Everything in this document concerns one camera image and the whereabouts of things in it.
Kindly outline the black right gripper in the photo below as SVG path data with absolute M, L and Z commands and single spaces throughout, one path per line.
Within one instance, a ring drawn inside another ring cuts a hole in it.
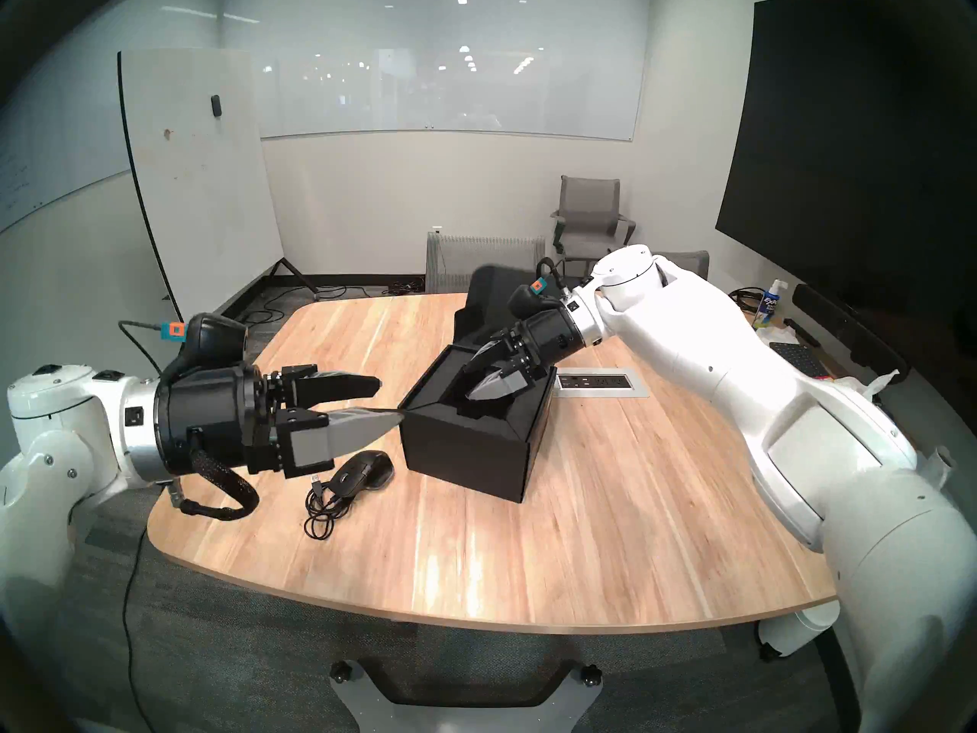
M 512 340 L 490 340 L 464 365 L 463 372 L 484 377 L 467 394 L 469 402 L 488 402 L 521 394 L 532 387 L 533 373 L 584 349 L 585 341 L 567 307 L 553 307 L 518 321 Z M 506 365 L 512 358 L 519 365 Z

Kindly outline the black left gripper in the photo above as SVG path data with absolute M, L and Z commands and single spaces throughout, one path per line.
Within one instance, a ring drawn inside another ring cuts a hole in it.
M 400 410 L 315 405 L 371 398 L 375 376 L 288 365 L 263 374 L 255 365 L 203 368 L 168 365 L 155 396 L 156 443 L 174 477 L 193 472 L 190 455 L 202 450 L 228 468 L 250 474 L 279 471 L 296 478 L 326 471 L 337 457 L 367 447 L 403 420 Z M 276 427 L 277 438 L 272 435 Z

